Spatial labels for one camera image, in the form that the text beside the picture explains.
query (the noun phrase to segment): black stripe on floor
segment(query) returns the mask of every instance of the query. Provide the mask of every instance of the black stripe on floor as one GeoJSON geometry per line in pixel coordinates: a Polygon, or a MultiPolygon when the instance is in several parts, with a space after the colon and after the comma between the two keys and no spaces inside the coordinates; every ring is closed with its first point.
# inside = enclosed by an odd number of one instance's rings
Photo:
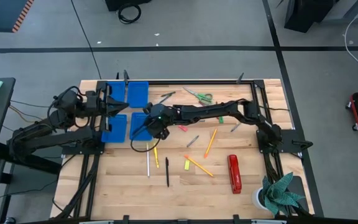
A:
{"type": "MultiPolygon", "coordinates": [[[[93,52],[181,52],[181,51],[275,51],[274,46],[171,46],[171,47],[95,47],[93,52]]],[[[349,47],[350,51],[358,51],[358,46],[349,47]]],[[[346,51],[345,47],[281,47],[281,51],[325,52],[346,51]]],[[[83,53],[91,52],[89,47],[58,48],[0,48],[0,54],[9,53],[83,53]]]]}
{"type": "MultiPolygon", "coordinates": [[[[287,72],[287,67],[285,66],[283,52],[281,50],[280,43],[278,41],[276,28],[274,26],[274,22],[273,22],[273,18],[272,18],[272,13],[270,12],[269,3],[267,2],[267,0],[262,0],[262,2],[264,4],[268,27],[269,27],[270,33],[272,35],[278,64],[280,66],[280,71],[281,71],[282,79],[284,82],[284,89],[287,94],[288,104],[291,109],[293,123],[294,123],[295,129],[298,131],[298,134],[300,135],[300,137],[302,139],[305,139],[305,135],[303,133],[303,129],[302,129],[302,125],[301,125],[301,120],[300,120],[300,117],[298,114],[298,109],[296,108],[295,97],[293,96],[290,78],[289,78],[288,72],[287,72]]],[[[323,209],[321,207],[321,202],[320,202],[320,198],[319,198],[318,191],[317,191],[316,180],[314,178],[308,150],[304,150],[302,152],[302,156],[303,156],[302,163],[303,163],[303,167],[305,168],[305,174],[308,179],[307,184],[308,184],[310,196],[311,196],[311,199],[313,202],[314,213],[319,217],[323,217],[324,213],[323,213],[323,209]]]]}

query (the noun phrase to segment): red stapler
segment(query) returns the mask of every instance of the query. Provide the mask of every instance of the red stapler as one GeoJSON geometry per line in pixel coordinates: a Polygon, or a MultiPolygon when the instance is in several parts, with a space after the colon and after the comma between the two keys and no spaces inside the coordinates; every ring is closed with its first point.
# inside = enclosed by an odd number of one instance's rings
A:
{"type": "Polygon", "coordinates": [[[236,155],[229,155],[227,157],[227,163],[229,164],[230,184],[231,190],[234,194],[241,193],[241,176],[239,169],[239,161],[236,155]]]}

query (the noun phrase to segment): white pot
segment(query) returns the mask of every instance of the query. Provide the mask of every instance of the white pot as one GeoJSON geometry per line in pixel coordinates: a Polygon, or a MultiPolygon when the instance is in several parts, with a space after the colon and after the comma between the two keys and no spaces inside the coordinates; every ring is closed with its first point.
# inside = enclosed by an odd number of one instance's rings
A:
{"type": "Polygon", "coordinates": [[[251,195],[251,199],[252,199],[252,203],[259,209],[264,209],[264,210],[268,210],[265,206],[263,206],[260,201],[259,201],[259,192],[262,191],[262,187],[259,189],[256,189],[253,191],[252,195],[251,195]]]}

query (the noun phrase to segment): yellow pencil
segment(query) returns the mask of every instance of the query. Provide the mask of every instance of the yellow pencil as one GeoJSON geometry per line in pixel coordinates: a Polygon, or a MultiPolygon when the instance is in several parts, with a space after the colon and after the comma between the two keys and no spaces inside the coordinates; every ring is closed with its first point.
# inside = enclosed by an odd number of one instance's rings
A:
{"type": "Polygon", "coordinates": [[[194,165],[198,166],[200,169],[202,169],[204,172],[206,172],[208,175],[210,175],[211,177],[214,177],[214,175],[212,173],[210,173],[208,170],[204,169],[204,167],[202,167],[201,165],[199,165],[196,161],[194,161],[193,159],[191,159],[189,157],[189,155],[185,155],[185,158],[188,159],[190,162],[194,163],[194,165]]]}
{"type": "Polygon", "coordinates": [[[159,168],[160,164],[158,163],[157,147],[154,147],[154,156],[155,156],[155,165],[157,166],[157,168],[159,168]]]}
{"type": "Polygon", "coordinates": [[[206,152],[205,152],[205,154],[204,154],[204,158],[206,158],[206,157],[208,156],[209,149],[210,149],[211,146],[212,146],[212,142],[214,141],[215,134],[216,134],[216,131],[217,131],[217,130],[218,130],[218,129],[215,128],[214,134],[212,135],[212,138],[211,138],[211,140],[209,141],[208,148],[206,149],[206,152]]]}

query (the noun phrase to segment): black pen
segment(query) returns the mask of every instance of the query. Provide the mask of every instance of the black pen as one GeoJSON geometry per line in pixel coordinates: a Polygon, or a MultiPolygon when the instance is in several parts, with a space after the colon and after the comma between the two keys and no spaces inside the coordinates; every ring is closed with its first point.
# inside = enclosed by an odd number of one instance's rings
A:
{"type": "Polygon", "coordinates": [[[167,186],[169,187],[169,173],[168,173],[168,166],[169,166],[169,161],[168,158],[165,158],[165,170],[167,171],[167,186]]]}

